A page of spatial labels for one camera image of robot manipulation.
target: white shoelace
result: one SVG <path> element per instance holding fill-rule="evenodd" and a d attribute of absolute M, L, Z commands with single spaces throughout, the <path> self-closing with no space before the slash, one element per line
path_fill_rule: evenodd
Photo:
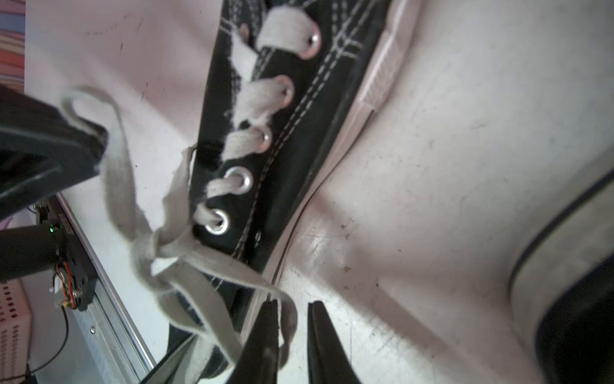
<path fill-rule="evenodd" d="M 235 29 L 232 35 L 231 62 L 241 76 L 242 87 L 234 108 L 235 129 L 227 136 L 222 152 L 223 161 L 266 151 L 272 140 L 267 123 L 292 98 L 292 83 L 286 76 L 250 81 L 257 54 L 246 43 L 247 35 L 244 26 Z M 258 49 L 264 46 L 283 49 L 308 58 L 314 54 L 314 46 L 319 46 L 319 41 L 316 41 L 318 36 L 317 26 L 301 9 L 282 6 L 269 11 L 256 46 Z M 233 328 L 221 296 L 202 273 L 240 286 L 262 289 L 279 299 L 280 330 L 284 339 L 279 350 L 279 365 L 282 367 L 288 360 L 290 343 L 297 328 L 296 307 L 286 293 L 250 267 L 227 254 L 203 246 L 193 236 L 188 179 L 195 148 L 183 152 L 170 190 L 162 201 L 164 224 L 152 230 L 136 203 L 134 176 L 119 107 L 106 93 L 87 86 L 75 87 L 64 95 L 60 106 L 62 116 L 76 129 L 96 137 L 98 134 L 76 114 L 72 105 L 74 100 L 104 103 L 113 109 L 115 119 L 108 128 L 107 148 L 100 163 L 104 199 L 111 221 L 132 243 L 131 264 L 141 284 L 154 294 L 158 306 L 172 325 L 198 336 L 191 355 L 186 358 L 189 367 L 183 373 L 181 382 L 194 383 L 198 380 L 213 344 L 220 348 L 231 364 L 237 363 L 242 350 L 239 335 Z M 251 126 L 240 130 L 239 124 L 245 120 Z M 207 187 L 207 197 L 233 193 L 243 182 L 244 177 L 236 174 L 212 180 Z M 201 225 L 215 226 L 220 223 L 218 212 L 208 208 L 205 203 L 198 205 L 193 219 Z M 182 308 L 177 292 L 192 306 L 202 326 Z"/>

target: red wire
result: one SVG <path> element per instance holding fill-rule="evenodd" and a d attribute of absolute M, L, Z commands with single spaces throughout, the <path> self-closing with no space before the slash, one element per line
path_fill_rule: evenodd
<path fill-rule="evenodd" d="M 66 271 L 68 272 L 68 294 L 71 297 L 71 303 L 72 303 L 72 309 L 77 308 L 77 305 L 75 304 L 75 298 L 72 295 L 72 274 L 71 274 L 71 270 L 70 268 L 68 268 L 68 263 L 64 262 L 64 268 L 66 268 Z"/>
<path fill-rule="evenodd" d="M 60 273 L 58 265 L 59 264 L 56 264 L 55 266 L 55 273 L 57 273 L 57 275 L 60 277 L 60 280 L 62 281 L 62 293 L 64 294 L 64 302 L 66 302 L 68 300 L 68 297 L 66 297 L 66 282 L 64 282 L 64 276 L 62 276 L 62 274 Z"/>

